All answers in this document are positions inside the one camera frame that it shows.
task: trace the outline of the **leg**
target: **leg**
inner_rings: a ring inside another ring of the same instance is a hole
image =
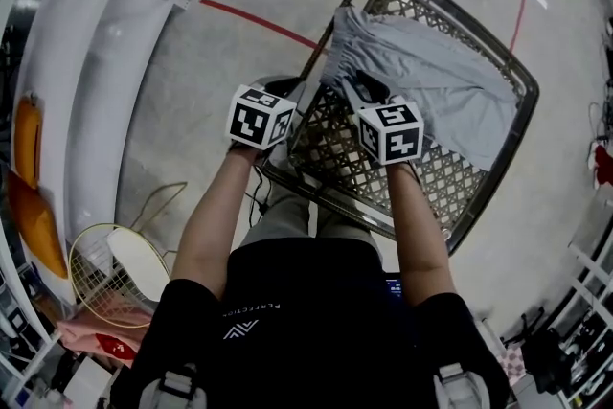
[[[317,237],[356,239],[368,242],[379,253],[379,257],[381,257],[375,239],[373,239],[373,236],[366,228],[321,206],[317,208]]]
[[[260,240],[308,237],[308,200],[278,184],[271,186],[270,208],[240,247]]]

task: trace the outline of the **concrete floor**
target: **concrete floor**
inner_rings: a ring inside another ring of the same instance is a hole
[[[317,40],[341,0],[216,0]],[[455,0],[510,43],[520,0]],[[521,148],[495,197],[453,256],[468,304],[502,335],[529,307],[551,308],[564,295],[573,263],[566,246],[593,196],[585,168],[592,130],[588,104],[602,101],[605,65],[602,0],[527,0],[515,53],[541,98]],[[309,49],[193,0],[164,30],[151,59],[128,137],[118,220],[129,223],[162,184],[189,186],[146,230],[161,249],[176,248],[193,206],[225,154],[223,127],[241,83],[297,74]],[[246,208],[236,242],[248,228]],[[397,270],[394,245],[380,242]]]

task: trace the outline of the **box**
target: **box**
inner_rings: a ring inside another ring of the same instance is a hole
[[[295,102],[241,85],[232,98],[226,136],[266,150],[285,139],[295,110]]]
[[[382,166],[421,157],[423,118],[414,102],[360,109],[357,120],[360,146]]]

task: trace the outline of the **cable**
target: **cable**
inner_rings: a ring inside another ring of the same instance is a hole
[[[602,43],[601,43],[601,48],[599,50],[599,58],[601,59],[601,71],[602,71],[602,78],[603,79],[608,79],[609,77],[611,77],[610,75],[607,74],[608,72],[608,59],[606,57],[606,49],[608,48],[607,42],[606,42],[606,38],[602,39]]]
[[[260,212],[260,218],[258,218],[258,223],[260,223],[261,218],[264,216],[264,214],[268,210],[269,208],[268,207],[268,197],[270,196],[270,190],[272,189],[272,186],[268,188],[268,193],[266,194],[266,198],[264,199],[263,202],[258,200],[257,198],[258,191],[264,184],[264,180],[263,180],[263,176],[261,175],[260,170],[256,167],[254,167],[253,169],[255,173],[258,175],[260,182],[258,183],[258,186],[256,186],[256,190],[254,191],[253,195],[245,192],[245,196],[251,199],[251,205],[249,207],[249,227],[253,227],[253,211],[255,209],[256,203],[258,203],[258,211]]]
[[[180,195],[183,190],[185,190],[185,188],[187,187],[188,182],[187,181],[181,181],[178,183],[172,183],[172,184],[165,184],[164,186],[160,186],[159,188],[157,188],[156,190],[154,190],[149,196],[148,198],[145,200],[145,204],[143,205],[143,208],[141,208],[141,213],[138,214],[138,216],[134,219],[134,221],[132,222],[132,224],[129,226],[130,229],[134,228],[134,225],[136,225],[136,223],[138,222],[138,220],[140,220],[143,217],[143,213],[145,212],[145,208],[147,207],[148,203],[151,201],[151,199],[158,193],[160,193],[163,190],[166,190],[168,188],[174,188],[175,186],[180,186],[180,189],[173,194],[168,200],[166,200],[164,202],[164,204],[148,219],[145,221],[145,223],[138,229],[135,230],[135,232],[141,233],[143,231],[143,229],[145,227],[147,227],[154,218],[156,218],[160,213],[162,213],[162,211],[170,205],[170,203],[178,196]]]
[[[590,102],[587,106],[587,117],[592,130],[593,140],[608,142],[613,133],[613,80],[607,80],[602,87],[602,105]],[[593,119],[593,109],[598,108],[601,115],[597,122]]]

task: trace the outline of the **metal wire basket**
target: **metal wire basket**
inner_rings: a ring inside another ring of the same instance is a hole
[[[538,85],[515,56],[476,19],[451,0],[343,0],[373,15],[412,18],[465,44],[492,63],[517,96],[517,113],[503,148],[489,172],[460,154],[425,139],[421,159],[413,161],[424,193],[453,253],[487,206],[528,127],[538,99]],[[301,74],[312,78],[333,33],[329,23]],[[385,169],[373,165],[356,138],[348,103],[321,86],[288,142],[288,159],[298,176],[262,166],[271,180],[390,239],[395,239]],[[337,190],[366,205],[358,208],[333,197]]]
[[[97,317],[121,328],[143,328],[149,325],[156,302],[113,254],[109,237],[118,230],[133,234],[147,246],[168,278],[169,270],[155,247],[137,232],[114,223],[92,225],[79,234],[68,258],[69,278],[80,300]]]

